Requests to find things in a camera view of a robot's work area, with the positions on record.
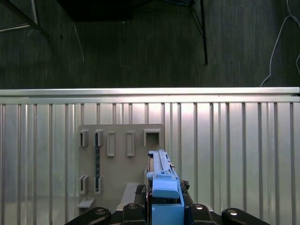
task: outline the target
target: white cable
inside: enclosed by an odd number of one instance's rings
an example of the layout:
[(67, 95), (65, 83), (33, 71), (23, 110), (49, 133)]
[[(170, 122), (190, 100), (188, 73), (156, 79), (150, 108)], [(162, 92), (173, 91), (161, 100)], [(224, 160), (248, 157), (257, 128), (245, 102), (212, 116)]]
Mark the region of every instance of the white cable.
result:
[[(289, 12), (289, 15), (285, 18), (285, 20), (283, 21), (282, 25), (281, 25), (281, 28), (280, 28), (280, 32), (278, 34), (278, 37), (277, 37), (277, 40), (276, 40), (276, 43), (274, 45), (274, 48), (273, 48), (273, 52), (272, 52), (272, 55), (271, 55), (271, 59), (270, 59), (270, 65), (269, 65), (269, 75), (266, 77), (266, 79), (264, 79), (264, 81), (262, 82), (261, 86), (263, 86), (263, 84), (271, 77), (271, 65), (272, 65), (272, 59), (273, 59), (273, 56), (274, 56), (274, 52), (275, 52), (275, 49), (277, 47), (277, 44), (278, 44), (278, 41), (279, 41), (279, 38), (280, 38), (280, 35), (281, 35), (281, 32), (282, 32), (282, 29), (283, 29), (283, 26), (285, 25), (285, 22), (288, 18), (292, 18), (296, 23), (297, 25), (299, 26), (299, 29), (300, 29), (300, 22), (299, 20), (291, 13), (291, 10), (290, 10), (290, 7), (289, 7), (289, 0), (286, 0), (286, 6), (287, 6), (287, 11)], [(299, 66), (298, 66), (298, 61), (300, 59), (300, 54), (298, 56), (298, 58), (296, 59), (296, 67), (297, 67), (297, 70), (298, 70), (298, 73), (300, 75), (300, 70), (299, 70)]]

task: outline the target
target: rectangular slot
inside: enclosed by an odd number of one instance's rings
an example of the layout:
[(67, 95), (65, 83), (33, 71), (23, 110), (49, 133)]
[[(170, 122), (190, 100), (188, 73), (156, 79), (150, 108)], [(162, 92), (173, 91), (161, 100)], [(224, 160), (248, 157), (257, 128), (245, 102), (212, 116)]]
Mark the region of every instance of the rectangular slot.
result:
[(102, 186), (101, 182), (102, 182), (102, 177), (94, 178), (94, 194), (95, 195), (101, 194), (101, 189), (102, 189), (101, 188), (101, 186)]
[(80, 133), (80, 146), (83, 145), (83, 133)]
[(115, 156), (115, 131), (109, 131), (107, 134), (106, 155), (108, 157)]
[(97, 147), (101, 147), (103, 145), (103, 130), (96, 130), (94, 134), (94, 137), (97, 135), (97, 139), (95, 138), (94, 140), (94, 146), (96, 146), (97, 143)]
[(89, 131), (81, 130), (79, 131), (79, 147), (88, 146), (89, 142)]
[(127, 150), (128, 157), (135, 156), (135, 132), (134, 131), (128, 131), (126, 133), (126, 150)]
[(85, 195), (89, 188), (89, 176), (82, 176), (79, 178), (80, 194)]
[(102, 131), (95, 132), (95, 191), (99, 191), (99, 178), (100, 178), (100, 147), (102, 145), (101, 137)]
[(157, 148), (161, 146), (160, 129), (144, 129), (144, 146)]

